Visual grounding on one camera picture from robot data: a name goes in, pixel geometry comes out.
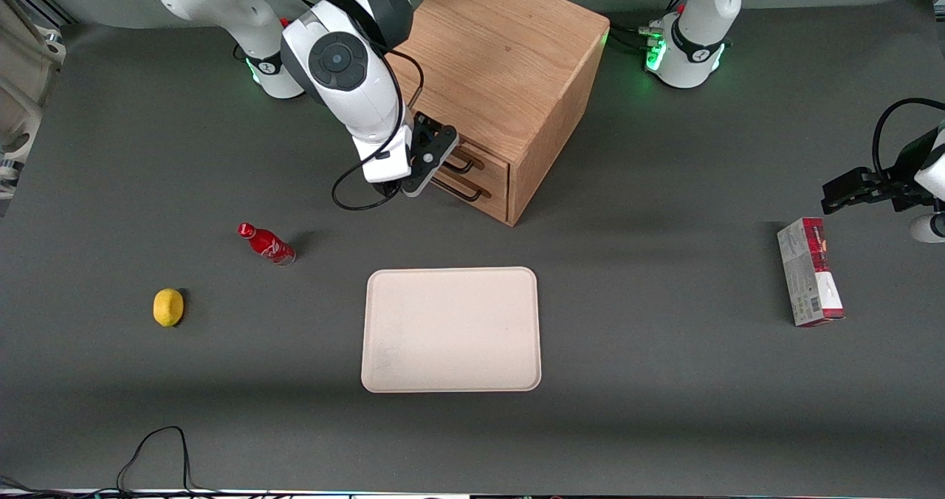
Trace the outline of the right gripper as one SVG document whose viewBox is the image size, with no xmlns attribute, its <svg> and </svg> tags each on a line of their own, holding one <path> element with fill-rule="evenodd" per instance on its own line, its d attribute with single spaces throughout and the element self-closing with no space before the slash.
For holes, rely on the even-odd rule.
<svg viewBox="0 0 945 499">
<path fill-rule="evenodd" d="M 459 142 L 451 125 L 416 112 L 412 123 L 403 123 L 391 137 L 369 142 L 352 136 L 365 181 L 372 184 L 402 179 L 402 193 L 412 199 L 434 179 Z"/>
</svg>

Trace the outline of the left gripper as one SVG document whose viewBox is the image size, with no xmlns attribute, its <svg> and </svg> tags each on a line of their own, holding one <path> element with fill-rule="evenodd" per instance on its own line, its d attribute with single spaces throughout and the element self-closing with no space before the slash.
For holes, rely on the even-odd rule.
<svg viewBox="0 0 945 499">
<path fill-rule="evenodd" d="M 936 126 L 905 145 L 889 168 L 884 168 L 881 160 L 882 133 L 883 125 L 877 125 L 870 153 L 885 192 L 910 206 L 943 207 L 943 126 Z M 880 202 L 881 194 L 875 193 L 874 187 L 874 173 L 867 167 L 834 177 L 822 186 L 823 214 L 829 216 L 844 207 Z"/>
</svg>

